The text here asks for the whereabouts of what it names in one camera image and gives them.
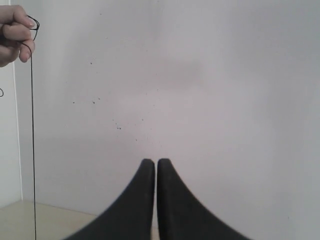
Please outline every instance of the white wall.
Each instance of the white wall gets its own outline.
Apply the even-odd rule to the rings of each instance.
[[[201,202],[245,235],[318,236],[320,2],[22,4],[41,24],[38,202],[98,214],[142,158],[170,157]],[[16,69],[28,178],[29,69]]]
[[[0,0],[0,5],[8,4]],[[16,92],[13,64],[0,68],[0,208],[21,200]]]

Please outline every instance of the beige floor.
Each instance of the beige floor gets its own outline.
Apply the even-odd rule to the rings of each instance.
[[[36,204],[37,240],[62,240],[90,223],[95,215]],[[1,240],[34,240],[32,202],[16,202],[0,208]],[[158,229],[152,229],[153,240],[159,240]]]

